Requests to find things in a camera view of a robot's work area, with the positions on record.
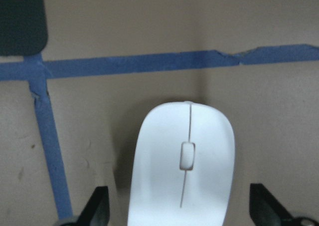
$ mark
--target mouse button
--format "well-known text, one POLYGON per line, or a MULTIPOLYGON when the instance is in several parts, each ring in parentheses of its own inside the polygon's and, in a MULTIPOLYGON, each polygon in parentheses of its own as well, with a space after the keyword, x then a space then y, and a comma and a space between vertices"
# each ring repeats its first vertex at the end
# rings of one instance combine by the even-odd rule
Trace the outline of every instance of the mouse button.
POLYGON ((195 158, 195 144, 192 142, 183 142, 180 151, 180 164, 181 170, 192 170, 195 158))

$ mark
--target computer mouse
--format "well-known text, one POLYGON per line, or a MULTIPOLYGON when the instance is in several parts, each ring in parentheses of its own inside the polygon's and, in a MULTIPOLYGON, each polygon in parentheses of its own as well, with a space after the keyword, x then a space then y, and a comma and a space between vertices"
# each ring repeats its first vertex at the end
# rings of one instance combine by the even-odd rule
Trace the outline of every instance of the computer mouse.
POLYGON ((157 106, 137 140, 128 226, 222 226, 234 161, 233 129, 220 111, 157 106))

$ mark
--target cardboard surface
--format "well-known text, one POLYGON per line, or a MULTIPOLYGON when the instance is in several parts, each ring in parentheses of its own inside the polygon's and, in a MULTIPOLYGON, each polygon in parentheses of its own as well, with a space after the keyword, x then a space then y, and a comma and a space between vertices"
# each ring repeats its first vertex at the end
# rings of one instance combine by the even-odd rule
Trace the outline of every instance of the cardboard surface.
POLYGON ((0 82, 0 109, 0 225, 52 225, 57 212, 28 83, 0 82))
MULTIPOLYGON (((265 184, 295 215, 316 219, 318 76, 318 62, 299 62, 49 80, 74 207, 84 204, 77 192, 88 190, 76 186, 80 179, 72 179, 72 174, 82 172, 81 187, 93 187, 86 180, 92 173, 80 169, 88 165, 85 157, 91 165, 96 151, 96 167, 102 159, 114 167, 126 218, 144 117, 161 103, 191 100, 219 109, 234 128, 236 166, 224 225, 253 225, 250 183, 265 184), (95 150, 89 149, 90 142, 95 150)), ((95 171, 94 178, 105 177, 99 174, 106 168, 95 171)))
POLYGON ((44 60, 319 45, 318 0, 45 0, 44 60))

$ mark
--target vertical blue tape strip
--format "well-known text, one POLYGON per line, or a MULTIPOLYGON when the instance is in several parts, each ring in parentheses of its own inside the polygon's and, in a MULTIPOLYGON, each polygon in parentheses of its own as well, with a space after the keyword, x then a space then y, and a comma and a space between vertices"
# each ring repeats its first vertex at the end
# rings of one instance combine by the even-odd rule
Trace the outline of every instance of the vertical blue tape strip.
POLYGON ((34 97, 35 114, 39 125, 58 217, 59 219, 71 217, 73 215, 71 201, 51 102, 47 94, 46 72, 41 55, 25 57, 24 67, 33 71, 33 75, 29 78, 29 87, 34 97))

